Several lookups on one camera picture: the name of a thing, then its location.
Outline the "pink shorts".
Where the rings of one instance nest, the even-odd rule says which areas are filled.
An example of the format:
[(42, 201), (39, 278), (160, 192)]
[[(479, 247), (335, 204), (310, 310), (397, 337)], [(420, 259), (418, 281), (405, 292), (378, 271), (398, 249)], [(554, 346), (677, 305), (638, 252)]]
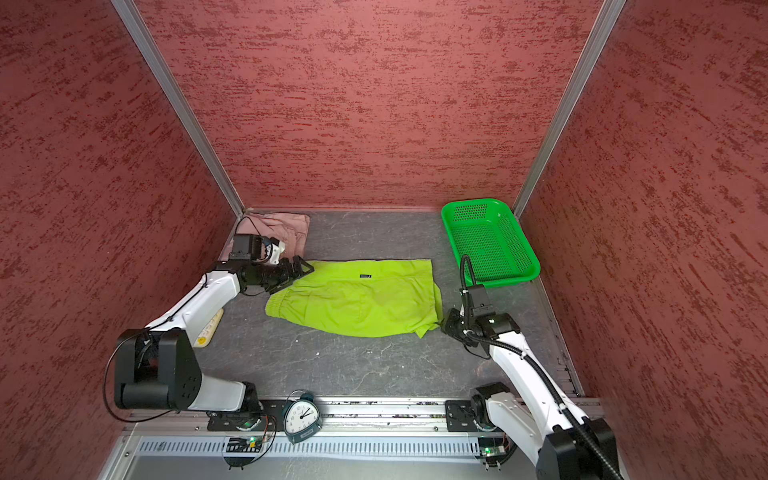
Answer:
[(248, 213), (236, 225), (235, 234), (276, 238), (282, 251), (278, 259), (305, 256), (310, 217), (295, 213)]

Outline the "lime green shorts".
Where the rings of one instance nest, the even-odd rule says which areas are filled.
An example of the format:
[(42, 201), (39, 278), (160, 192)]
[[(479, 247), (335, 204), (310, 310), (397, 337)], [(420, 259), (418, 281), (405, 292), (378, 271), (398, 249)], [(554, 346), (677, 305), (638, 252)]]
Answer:
[(415, 334), (443, 320), (429, 260), (312, 261), (314, 271), (271, 295), (270, 317), (361, 338)]

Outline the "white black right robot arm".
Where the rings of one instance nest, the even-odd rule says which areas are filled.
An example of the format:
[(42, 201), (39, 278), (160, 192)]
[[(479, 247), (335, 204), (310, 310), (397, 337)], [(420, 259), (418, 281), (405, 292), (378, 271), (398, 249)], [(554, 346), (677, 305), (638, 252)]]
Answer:
[(514, 386), (479, 388), (475, 419), (503, 431), (535, 467), (538, 479), (621, 479), (615, 435), (592, 420), (556, 384), (508, 314), (473, 318), (452, 309), (443, 333), (470, 348), (481, 346)]

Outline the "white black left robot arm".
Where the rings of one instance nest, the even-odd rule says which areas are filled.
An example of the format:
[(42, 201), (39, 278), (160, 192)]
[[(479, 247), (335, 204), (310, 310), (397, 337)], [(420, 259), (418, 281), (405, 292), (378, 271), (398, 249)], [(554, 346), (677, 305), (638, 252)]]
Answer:
[(255, 386), (204, 374), (193, 344), (215, 315), (248, 288), (272, 295), (313, 272), (300, 256), (276, 265), (252, 260), (216, 263), (168, 312), (118, 338), (105, 368), (114, 375), (113, 398), (104, 400), (107, 409), (259, 416), (263, 407)]

